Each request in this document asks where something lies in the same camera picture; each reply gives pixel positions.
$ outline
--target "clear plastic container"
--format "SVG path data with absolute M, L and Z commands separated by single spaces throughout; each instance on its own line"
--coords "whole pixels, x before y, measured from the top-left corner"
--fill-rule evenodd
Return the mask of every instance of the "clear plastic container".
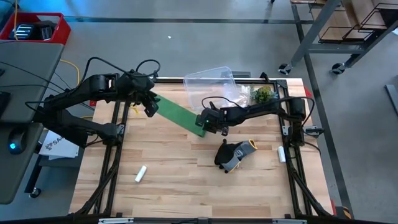
M 228 67 L 214 68 L 203 72 L 186 75 L 183 79 L 185 91 L 188 94 L 189 104 L 196 113 L 204 108 L 202 99 L 209 96 L 222 96 L 231 101 L 239 100 L 240 94 L 236 88 L 232 71 Z M 210 107 L 212 101 L 217 108 L 234 106 L 234 104 L 221 98 L 210 98 L 203 101 L 206 107 Z

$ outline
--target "concrete floor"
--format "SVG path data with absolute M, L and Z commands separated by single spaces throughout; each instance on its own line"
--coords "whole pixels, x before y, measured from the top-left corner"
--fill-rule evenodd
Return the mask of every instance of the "concrete floor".
M 196 19 L 293 19 L 289 1 L 276 0 L 24 0 L 26 11 L 62 12 L 66 16 L 104 16 L 141 18 Z M 310 19 L 307 6 L 299 7 L 302 19 Z M 163 77 L 181 77 L 209 68 L 228 66 L 234 71 L 251 72 L 258 77 L 282 77 L 276 72 L 288 62 L 299 46 L 294 25 L 275 24 L 157 24 L 157 23 L 77 23 L 71 22 L 72 33 L 62 58 L 84 69 L 88 58 L 103 57 L 122 68 L 130 69 L 144 59 L 161 62 Z M 346 181 L 356 219 L 398 222 L 398 138 L 395 114 L 384 90 L 395 83 L 398 73 L 398 36 L 388 35 L 353 68 L 340 76 L 330 75 L 330 67 L 344 62 L 348 55 L 312 55 L 318 84 Z M 90 73 L 114 72 L 94 63 Z M 57 73 L 74 85 L 75 71 L 60 64 Z M 304 62 L 289 75 L 303 78 L 310 88 Z M 58 77 L 53 82 L 64 86 Z M 76 106 L 77 116 L 90 111 Z M 317 112 L 315 124 L 320 124 Z M 336 182 L 323 138 L 323 169 L 331 198 L 339 205 Z M 77 170 L 45 168 L 38 187 L 39 198 L 23 194 L 24 178 L 19 193 L 10 205 L 0 205 L 0 220 L 64 215 L 72 199 Z

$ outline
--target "red crate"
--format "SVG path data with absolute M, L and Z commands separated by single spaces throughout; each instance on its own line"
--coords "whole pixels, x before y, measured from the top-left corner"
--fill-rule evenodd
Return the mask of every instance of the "red crate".
M 39 22 L 38 16 L 57 16 L 59 21 L 55 27 L 54 33 L 50 40 L 18 40 L 21 42 L 41 42 L 41 43 L 57 43 L 65 45 L 68 41 L 70 27 L 68 23 L 63 18 L 62 13 L 57 12 L 18 12 L 17 14 L 17 24 L 21 23 L 35 23 Z M 1 40 L 9 40 L 8 37 L 12 30 L 14 29 L 14 14 L 9 18 L 6 25 L 4 26 L 2 32 L 0 33 Z

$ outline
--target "green board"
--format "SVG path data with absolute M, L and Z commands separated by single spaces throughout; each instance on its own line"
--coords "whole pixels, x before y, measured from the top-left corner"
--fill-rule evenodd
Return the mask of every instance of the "green board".
M 193 134 L 196 134 L 200 137 L 205 136 L 206 131 L 202 130 L 202 127 L 195 125 L 195 121 L 197 120 L 196 114 L 164 98 L 163 96 L 157 95 L 156 98 L 160 99 L 160 101 L 157 103 L 159 106 L 159 109 L 157 110 L 158 114 L 185 128 Z

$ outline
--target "wooden table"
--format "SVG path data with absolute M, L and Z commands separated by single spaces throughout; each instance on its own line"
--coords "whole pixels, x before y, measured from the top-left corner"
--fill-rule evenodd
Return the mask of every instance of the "wooden table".
M 291 96 L 305 96 L 301 79 L 287 79 L 287 83 Z M 189 108 L 181 84 L 156 84 L 154 92 Z M 113 109 L 114 103 L 98 102 L 93 121 L 110 122 Z M 158 114 L 147 118 L 141 107 L 139 110 L 139 114 L 129 111 L 113 214 L 174 218 L 282 218 L 286 213 L 294 214 L 287 169 L 277 153 L 282 143 L 276 115 L 249 119 L 230 128 L 226 137 L 207 133 L 199 138 Z M 213 163 L 223 138 L 228 142 L 253 139 L 258 150 L 244 158 L 234 172 L 225 174 Z M 312 138 L 306 141 L 316 144 Z M 86 148 L 71 212 L 81 208 L 97 187 L 104 152 L 102 144 Z M 301 152 L 308 188 L 332 212 L 319 152 L 311 146 L 302 147 Z M 147 166 L 147 172 L 137 184 L 134 178 L 142 165 Z M 300 208 L 305 211 L 297 189 Z

